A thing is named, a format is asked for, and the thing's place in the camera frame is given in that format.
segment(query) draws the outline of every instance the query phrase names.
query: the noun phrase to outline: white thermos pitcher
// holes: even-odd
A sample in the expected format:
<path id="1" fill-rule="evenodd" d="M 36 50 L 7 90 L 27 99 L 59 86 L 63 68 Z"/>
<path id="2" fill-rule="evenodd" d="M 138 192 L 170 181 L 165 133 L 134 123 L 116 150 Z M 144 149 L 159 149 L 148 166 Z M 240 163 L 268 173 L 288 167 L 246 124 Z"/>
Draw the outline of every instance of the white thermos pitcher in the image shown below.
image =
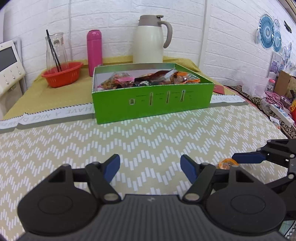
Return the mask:
<path id="1" fill-rule="evenodd" d="M 161 21 L 163 15 L 142 15 L 133 40 L 134 63 L 162 63 L 163 49 L 172 40 L 173 28 L 170 23 Z M 167 39 L 163 44 L 161 25 L 168 28 Z"/>

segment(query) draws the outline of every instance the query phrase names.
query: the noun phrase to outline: thermos handle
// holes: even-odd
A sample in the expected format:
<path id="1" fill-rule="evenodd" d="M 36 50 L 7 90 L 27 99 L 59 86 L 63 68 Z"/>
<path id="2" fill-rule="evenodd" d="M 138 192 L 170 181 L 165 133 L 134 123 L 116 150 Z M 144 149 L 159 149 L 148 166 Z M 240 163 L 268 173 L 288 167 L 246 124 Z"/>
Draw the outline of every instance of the thermos handle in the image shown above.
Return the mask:
<path id="1" fill-rule="evenodd" d="M 173 28 L 171 24 L 166 21 L 158 21 L 158 24 L 164 24 L 168 29 L 167 39 L 165 41 L 165 44 L 163 45 L 164 48 L 167 48 L 170 45 L 170 42 L 172 41 Z"/>

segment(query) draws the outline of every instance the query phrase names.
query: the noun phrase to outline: black straw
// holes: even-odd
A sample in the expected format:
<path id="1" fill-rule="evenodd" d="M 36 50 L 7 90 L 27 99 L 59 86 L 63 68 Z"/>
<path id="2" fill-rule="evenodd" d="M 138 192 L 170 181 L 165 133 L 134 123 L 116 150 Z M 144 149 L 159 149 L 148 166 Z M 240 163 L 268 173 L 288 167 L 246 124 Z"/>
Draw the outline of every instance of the black straw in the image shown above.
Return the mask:
<path id="1" fill-rule="evenodd" d="M 53 47 L 53 45 L 52 45 L 52 41 L 51 41 L 51 39 L 50 39 L 50 36 L 49 36 L 48 30 L 46 30 L 46 34 L 47 34 L 47 39 L 48 39 L 48 43 L 49 43 L 49 46 L 50 46 L 50 50 L 51 50 L 51 52 L 52 52 L 52 57 L 53 57 L 53 59 L 54 59 L 54 62 L 55 62 L 55 64 L 56 64 L 56 67 L 57 67 L 57 71 L 59 72 L 59 68 L 60 68 L 60 70 L 62 71 L 61 65 L 60 65 L 60 63 L 59 63 L 59 59 L 57 58 L 57 54 L 56 54 L 55 49 L 54 49 L 54 47 Z"/>

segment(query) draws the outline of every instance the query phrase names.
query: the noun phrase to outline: white appliance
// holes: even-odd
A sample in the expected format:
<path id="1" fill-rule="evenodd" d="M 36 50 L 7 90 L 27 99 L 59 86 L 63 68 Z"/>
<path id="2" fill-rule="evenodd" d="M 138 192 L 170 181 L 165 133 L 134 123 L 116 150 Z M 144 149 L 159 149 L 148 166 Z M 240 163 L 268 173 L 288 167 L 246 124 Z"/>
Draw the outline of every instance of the white appliance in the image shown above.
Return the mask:
<path id="1" fill-rule="evenodd" d="M 19 81 L 24 76 L 13 41 L 0 44 L 0 120 L 22 96 Z"/>
<path id="2" fill-rule="evenodd" d="M 133 40 L 134 63 L 162 63 L 163 49 L 167 48 L 172 40 L 173 28 L 170 23 L 161 21 L 163 15 L 142 15 Z M 168 34 L 163 44 L 163 30 L 165 25 Z"/>

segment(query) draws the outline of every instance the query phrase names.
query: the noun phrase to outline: snack package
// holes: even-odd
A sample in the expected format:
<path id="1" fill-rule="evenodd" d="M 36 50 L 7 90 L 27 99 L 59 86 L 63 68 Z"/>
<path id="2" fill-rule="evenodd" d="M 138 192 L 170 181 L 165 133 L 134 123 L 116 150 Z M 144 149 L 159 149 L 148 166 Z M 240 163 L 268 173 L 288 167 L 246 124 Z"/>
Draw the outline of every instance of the snack package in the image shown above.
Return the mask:
<path id="1" fill-rule="evenodd" d="M 269 118 L 270 118 L 271 122 L 276 126 L 276 128 L 280 130 L 281 129 L 281 125 L 279 123 L 279 120 L 276 119 L 276 118 L 273 118 L 272 116 L 270 116 Z"/>
<path id="2" fill-rule="evenodd" d="M 291 111 L 293 120 L 296 122 L 296 99 L 292 101 L 292 104 L 290 106 L 290 111 Z"/>
<path id="3" fill-rule="evenodd" d="M 229 170 L 232 165 L 238 166 L 238 163 L 232 158 L 226 158 L 223 161 L 219 162 L 219 168 L 224 170 Z"/>
<path id="4" fill-rule="evenodd" d="M 128 73 L 114 73 L 109 79 L 105 80 L 98 87 L 105 90 L 132 87 L 135 78 Z"/>
<path id="5" fill-rule="evenodd" d="M 171 70 L 160 70 L 153 74 L 146 74 L 135 78 L 134 86 L 147 85 L 171 85 L 170 76 L 175 72 L 175 69 Z"/>
<path id="6" fill-rule="evenodd" d="M 200 82 L 200 78 L 191 73 L 177 71 L 171 77 L 170 81 L 175 84 L 196 84 Z"/>

